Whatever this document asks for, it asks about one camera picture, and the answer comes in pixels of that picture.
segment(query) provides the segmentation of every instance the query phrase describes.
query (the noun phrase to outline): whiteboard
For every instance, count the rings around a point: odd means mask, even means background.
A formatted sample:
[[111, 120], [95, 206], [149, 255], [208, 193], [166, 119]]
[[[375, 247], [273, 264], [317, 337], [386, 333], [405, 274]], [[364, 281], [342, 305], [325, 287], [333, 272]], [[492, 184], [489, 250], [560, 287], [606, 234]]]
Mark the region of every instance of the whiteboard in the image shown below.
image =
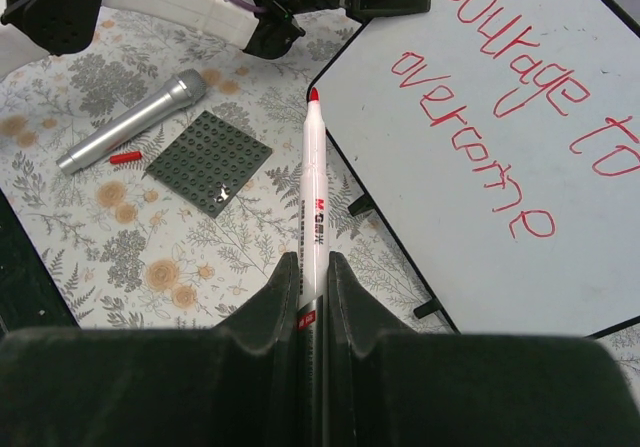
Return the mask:
[[584, 336], [640, 315], [638, 52], [600, 0], [432, 0], [371, 22], [317, 80], [333, 140], [460, 332]]

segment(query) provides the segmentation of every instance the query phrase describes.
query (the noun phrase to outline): tablecloth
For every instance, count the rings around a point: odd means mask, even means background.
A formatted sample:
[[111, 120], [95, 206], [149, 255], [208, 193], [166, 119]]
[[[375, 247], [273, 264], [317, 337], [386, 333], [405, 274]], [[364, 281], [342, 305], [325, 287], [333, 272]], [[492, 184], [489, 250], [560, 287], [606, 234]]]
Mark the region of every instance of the tablecloth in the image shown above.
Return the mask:
[[[358, 27], [339, 11], [298, 20], [307, 35], [266, 61], [213, 36], [103, 9], [90, 48], [2, 81], [0, 185], [81, 327], [213, 326], [297, 249], [305, 93]], [[69, 147], [186, 68], [202, 74], [208, 93], [120, 149], [140, 150], [142, 161], [60, 172], [55, 160]], [[144, 173], [203, 110], [273, 148], [215, 221]], [[331, 249], [411, 327], [447, 332], [436, 316], [413, 316], [428, 296], [380, 219], [349, 215], [362, 191], [331, 145], [328, 169]], [[601, 341], [640, 399], [640, 327]]]

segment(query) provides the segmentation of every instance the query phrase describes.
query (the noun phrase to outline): microphone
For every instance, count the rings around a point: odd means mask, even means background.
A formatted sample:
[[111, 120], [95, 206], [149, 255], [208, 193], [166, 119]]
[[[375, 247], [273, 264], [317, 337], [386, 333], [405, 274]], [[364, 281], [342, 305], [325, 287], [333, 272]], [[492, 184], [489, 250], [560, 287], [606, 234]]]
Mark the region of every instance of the microphone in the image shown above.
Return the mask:
[[207, 84], [194, 69], [174, 75], [162, 88], [74, 145], [56, 164], [66, 175], [89, 167], [106, 154], [178, 109], [195, 104]]

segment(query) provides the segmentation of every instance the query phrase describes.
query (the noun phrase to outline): black whiteboard edge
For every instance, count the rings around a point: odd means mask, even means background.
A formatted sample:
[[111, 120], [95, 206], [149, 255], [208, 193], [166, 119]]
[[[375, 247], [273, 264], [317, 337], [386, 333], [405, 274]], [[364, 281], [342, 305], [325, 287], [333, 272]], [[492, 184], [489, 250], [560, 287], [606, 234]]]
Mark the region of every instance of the black whiteboard edge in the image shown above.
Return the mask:
[[[640, 38], [640, 25], [638, 24], [638, 22], [636, 22], [633, 19], [633, 17], [631, 17], [631, 15], [629, 15], [622, 7], [620, 7], [620, 5], [615, 0], [600, 0], [600, 1], [604, 5], [606, 5], [609, 8], [609, 10], [611, 10], [620, 20], [622, 20], [622, 22], [624, 22], [624, 24], [634, 34], [636, 34], [637, 37]], [[351, 43], [354, 42], [356, 40], [356, 38], [362, 33], [362, 31], [369, 25], [369, 22], [370, 21], [365, 22], [364, 24], [362, 24], [360, 26], [360, 28], [358, 30], [356, 30], [356, 32], [351, 36], [351, 38], [349, 40], [347, 40], [347, 42], [342, 46], [342, 48], [338, 51], [338, 53], [335, 56], [333, 56], [333, 58], [327, 63], [327, 65], [324, 66], [324, 68], [320, 71], [320, 73], [311, 81], [311, 83], [309, 84], [309, 88], [307, 89], [307, 101], [309, 99], [309, 96], [311, 95], [311, 89], [313, 89], [313, 87], [320, 80], [320, 78], [322, 78], [322, 76], [331, 68], [331, 66], [334, 64], [334, 62], [336, 60], [338, 60], [338, 58], [349, 48]], [[427, 293], [432, 298], [438, 299], [438, 301], [442, 304], [442, 301], [438, 298], [438, 296], [433, 291], [433, 289], [431, 288], [431, 286], [429, 285], [427, 280], [424, 278], [422, 272], [420, 271], [420, 269], [418, 269], [418, 266], [414, 263], [413, 259], [411, 258], [411, 256], [407, 252], [407, 250], [405, 249], [405, 247], [402, 244], [402, 242], [400, 241], [400, 239], [397, 237], [395, 231], [393, 230], [393, 228], [391, 227], [391, 225], [387, 221], [387, 219], [384, 216], [384, 214], [380, 211], [380, 209], [378, 209], [378, 206], [377, 206], [377, 204], [375, 202], [375, 199], [371, 195], [369, 195], [369, 191], [367, 190], [366, 186], [364, 185], [364, 182], [362, 182], [360, 180], [360, 177], [355, 172], [354, 168], [351, 166], [351, 162], [349, 162], [347, 157], [344, 155], [344, 153], [342, 152], [342, 149], [340, 149], [340, 146], [334, 140], [333, 136], [331, 135], [331, 132], [328, 129], [327, 129], [327, 136], [329, 137], [329, 139], [331, 140], [331, 143], [335, 147], [336, 151], [338, 152], [338, 154], [340, 155], [340, 157], [342, 158], [342, 160], [346, 164], [347, 168], [351, 172], [351, 175], [353, 175], [353, 177], [356, 179], [356, 182], [358, 182], [358, 185], [360, 186], [360, 188], [362, 189], [364, 194], [368, 195], [372, 199], [373, 204], [376, 206], [375, 210], [376, 210], [376, 213], [378, 214], [378, 216], [380, 217], [380, 220], [382, 220], [382, 222], [384, 223], [385, 227], [387, 228], [387, 230], [389, 231], [389, 233], [391, 234], [393, 239], [398, 244], [398, 247], [400, 248], [400, 250], [402, 251], [404, 256], [407, 258], [407, 261], [409, 262], [409, 265], [411, 265], [411, 268], [414, 270], [414, 272], [416, 273], [416, 275], [418, 276], [418, 278], [422, 282], [422, 284], [423, 284], [425, 290], [427, 291]], [[458, 329], [458, 327], [456, 326], [455, 322], [453, 321], [453, 319], [451, 318], [451, 316], [447, 312], [447, 309], [446, 309], [444, 304], [442, 304], [442, 309], [439, 311], [439, 313], [442, 314], [444, 319], [449, 324], [449, 327], [451, 327], [451, 329], [455, 333], [458, 333], [458, 334], [461, 333], [460, 330]], [[615, 334], [616, 332], [619, 332], [621, 330], [624, 330], [624, 329], [627, 329], [629, 327], [632, 327], [632, 326], [634, 326], [634, 325], [636, 325], [638, 323], [640, 323], [640, 315], [637, 316], [637, 317], [633, 317], [633, 318], [631, 318], [631, 319], [629, 319], [629, 320], [627, 320], [625, 322], [621, 322], [619, 324], [613, 325], [613, 326], [608, 327], [606, 329], [600, 330], [600, 331], [598, 331], [598, 332], [596, 332], [594, 334], [588, 335], [586, 337], [587, 338], [592, 338], [592, 339], [601, 339], [603, 337], [606, 337], [607, 335]]]

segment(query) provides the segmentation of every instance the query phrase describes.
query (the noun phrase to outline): whiteboard stand foot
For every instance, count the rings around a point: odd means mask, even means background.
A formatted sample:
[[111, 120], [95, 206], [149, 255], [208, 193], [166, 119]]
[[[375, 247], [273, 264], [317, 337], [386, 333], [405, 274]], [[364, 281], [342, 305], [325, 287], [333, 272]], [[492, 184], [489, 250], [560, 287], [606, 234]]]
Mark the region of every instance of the whiteboard stand foot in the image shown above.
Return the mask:
[[361, 214], [367, 214], [375, 210], [375, 208], [376, 204], [373, 203], [373, 199], [369, 194], [362, 194], [349, 206], [349, 213], [352, 217], [356, 217]]
[[442, 304], [438, 299], [434, 298], [413, 309], [413, 315], [415, 315], [418, 319], [423, 319], [427, 315], [434, 314], [439, 310], [442, 310]]

